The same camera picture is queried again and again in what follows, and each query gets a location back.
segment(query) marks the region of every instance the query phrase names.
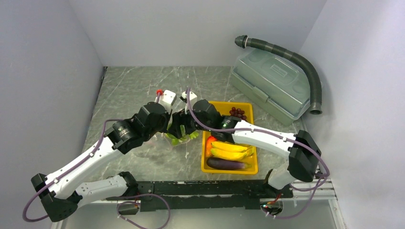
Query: eggplant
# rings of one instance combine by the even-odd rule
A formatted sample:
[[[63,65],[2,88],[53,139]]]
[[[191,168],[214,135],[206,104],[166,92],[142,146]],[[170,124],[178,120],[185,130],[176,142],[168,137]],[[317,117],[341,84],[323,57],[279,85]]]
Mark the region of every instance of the eggplant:
[[[210,157],[207,159],[207,165],[211,168],[220,169],[220,170],[236,170],[236,169],[245,169],[252,167],[248,163],[239,162],[239,161],[230,161],[217,157]]]

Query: marble tabletop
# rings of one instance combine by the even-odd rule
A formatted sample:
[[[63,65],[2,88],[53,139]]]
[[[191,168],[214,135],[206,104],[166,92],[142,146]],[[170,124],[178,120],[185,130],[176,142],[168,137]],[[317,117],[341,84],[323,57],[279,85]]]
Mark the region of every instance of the marble tabletop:
[[[187,86],[191,86],[199,99],[251,103],[257,126],[287,133],[304,129],[300,119],[290,126],[282,125],[230,85],[230,70],[230,66],[108,67],[83,152],[99,138],[102,123],[106,119],[131,117],[139,108],[155,99],[157,89],[171,90],[179,97]],[[173,111],[183,107],[184,103],[177,99]],[[280,156],[258,149],[259,172],[256,175],[204,173],[201,171],[201,137],[202,134],[186,144],[172,147],[165,137],[158,133],[141,147],[99,168],[88,181],[115,176],[121,171],[131,172],[139,181],[264,179],[269,169],[284,162]]]

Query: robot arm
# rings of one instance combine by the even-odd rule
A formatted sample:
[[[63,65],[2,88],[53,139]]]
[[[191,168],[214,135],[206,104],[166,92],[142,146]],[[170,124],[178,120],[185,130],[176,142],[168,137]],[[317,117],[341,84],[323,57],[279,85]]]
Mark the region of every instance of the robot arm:
[[[268,184],[277,190],[294,180],[313,181],[319,161],[312,152],[300,145],[308,146],[319,156],[321,151],[308,132],[300,130],[298,134],[280,133],[254,126],[240,118],[228,115],[221,116],[208,101],[199,100],[196,102],[195,98],[191,96],[191,92],[190,98],[192,100],[190,100],[189,105],[192,107],[192,112],[203,125],[196,122],[190,111],[185,109],[173,114],[173,123],[177,123],[170,127],[169,133],[177,137],[181,136],[180,128],[177,128],[179,125],[184,125],[186,134],[195,130],[207,130],[206,127],[208,127],[211,129],[211,135],[219,141],[257,146],[280,155],[286,159],[286,162],[279,168],[270,170],[267,180]],[[215,131],[225,129],[232,130],[230,132]]]
[[[165,91],[158,103],[150,102],[131,118],[115,122],[104,132],[101,143],[96,142],[63,168],[47,176],[35,175],[31,182],[37,192],[49,186],[39,197],[51,221],[63,220],[96,200],[136,195],[138,184],[129,172],[96,182],[84,181],[96,169],[141,146],[155,133],[166,132],[175,99],[174,93]],[[58,179],[68,170],[71,171]]]

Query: banana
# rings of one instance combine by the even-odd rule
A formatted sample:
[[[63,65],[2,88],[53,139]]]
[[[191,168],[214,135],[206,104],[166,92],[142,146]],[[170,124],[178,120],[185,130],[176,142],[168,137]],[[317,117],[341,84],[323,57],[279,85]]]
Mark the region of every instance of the banana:
[[[220,141],[212,142],[211,145],[216,149],[221,149],[221,150],[228,151],[228,152],[242,153],[248,149],[248,147],[245,147],[245,146],[238,146],[238,145],[228,144],[228,143],[220,142]]]
[[[211,149],[211,153],[218,158],[222,158],[225,160],[231,160],[231,161],[236,161],[236,160],[242,160],[245,156],[247,156],[247,152],[240,153],[240,152],[229,152],[217,148]]]

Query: gray plastic box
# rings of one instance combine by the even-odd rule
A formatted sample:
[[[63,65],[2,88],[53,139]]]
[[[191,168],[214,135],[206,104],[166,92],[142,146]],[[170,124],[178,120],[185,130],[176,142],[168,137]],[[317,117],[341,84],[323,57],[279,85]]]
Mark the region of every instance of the gray plastic box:
[[[309,83],[303,70],[266,51],[255,49],[239,56],[230,82],[284,125],[309,108]]]

